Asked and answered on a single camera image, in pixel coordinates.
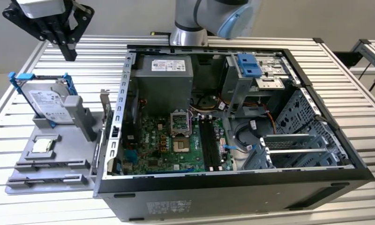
motherboard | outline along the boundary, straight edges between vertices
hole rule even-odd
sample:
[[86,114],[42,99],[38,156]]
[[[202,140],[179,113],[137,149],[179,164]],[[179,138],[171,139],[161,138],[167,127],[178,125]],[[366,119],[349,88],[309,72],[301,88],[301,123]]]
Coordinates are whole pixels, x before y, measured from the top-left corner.
[[[125,152],[125,174],[233,170],[231,155],[223,147],[227,144],[227,137],[221,118],[206,120],[193,117],[189,119],[191,122],[187,125],[179,115],[174,116],[174,121],[171,118],[143,118],[141,141],[139,143],[129,143]],[[183,129],[190,128],[189,135],[171,134],[173,126]]]

power supply label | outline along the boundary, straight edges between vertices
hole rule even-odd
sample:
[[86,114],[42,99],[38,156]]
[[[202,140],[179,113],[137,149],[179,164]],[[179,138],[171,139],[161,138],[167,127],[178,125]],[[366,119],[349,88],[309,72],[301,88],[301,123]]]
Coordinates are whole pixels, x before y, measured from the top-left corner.
[[182,213],[189,212],[193,200],[149,202],[150,214]]
[[151,71],[185,72],[186,70],[185,60],[153,60],[151,62]]
[[72,123],[60,95],[51,90],[31,90],[34,102],[46,118],[56,123]]

gray wall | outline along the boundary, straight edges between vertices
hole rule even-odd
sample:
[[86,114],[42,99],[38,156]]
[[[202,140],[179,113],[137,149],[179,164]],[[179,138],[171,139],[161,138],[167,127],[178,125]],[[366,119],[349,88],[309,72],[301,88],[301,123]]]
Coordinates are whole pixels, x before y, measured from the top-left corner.
[[375,38],[375,0],[263,0],[253,36],[322,38],[337,51]]
[[[38,43],[2,17],[8,2],[0,0],[0,73],[20,69]],[[174,0],[79,2],[97,10],[87,34],[147,35],[173,29]],[[375,0],[263,0],[254,36],[322,37],[334,49],[350,49],[360,38],[375,38]]]

aluminum extrusion table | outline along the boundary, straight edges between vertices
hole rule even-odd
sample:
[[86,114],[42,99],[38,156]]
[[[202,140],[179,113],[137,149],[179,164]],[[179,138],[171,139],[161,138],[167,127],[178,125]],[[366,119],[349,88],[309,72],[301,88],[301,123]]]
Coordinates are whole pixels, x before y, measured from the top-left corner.
[[[375,98],[344,66],[332,50],[313,39],[217,37],[210,46],[288,48],[304,68],[316,90],[352,140],[375,176]],[[72,75],[85,106],[102,110],[101,89],[110,90],[115,101],[127,44],[167,45],[167,36],[85,36],[79,57],[66,62],[60,50],[42,43],[22,72],[38,75]],[[32,109],[23,96],[10,87],[0,100],[0,224],[122,224],[103,200],[93,199],[93,191],[8,196],[4,184],[34,130]],[[189,220],[158,221],[159,224],[375,225],[375,181],[348,193],[314,211],[293,211],[266,215],[237,215]]]

green circuit board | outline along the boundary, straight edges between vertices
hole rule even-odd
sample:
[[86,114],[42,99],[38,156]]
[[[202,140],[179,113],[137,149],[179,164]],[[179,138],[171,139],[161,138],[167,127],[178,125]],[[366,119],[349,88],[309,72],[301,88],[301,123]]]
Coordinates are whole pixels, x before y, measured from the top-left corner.
[[[222,120],[215,120],[214,128],[218,130],[219,140],[227,139],[223,131]],[[134,145],[138,159],[131,161],[125,158],[123,165],[127,165],[125,172],[129,175],[159,174],[159,173],[197,173],[205,172],[205,159],[202,150],[201,129],[198,118],[193,118],[193,133],[183,138],[189,143],[187,152],[175,152],[177,138],[173,138],[170,118],[145,117],[142,120],[141,142]],[[233,160],[227,153],[227,160],[222,165],[223,170],[233,169]]]

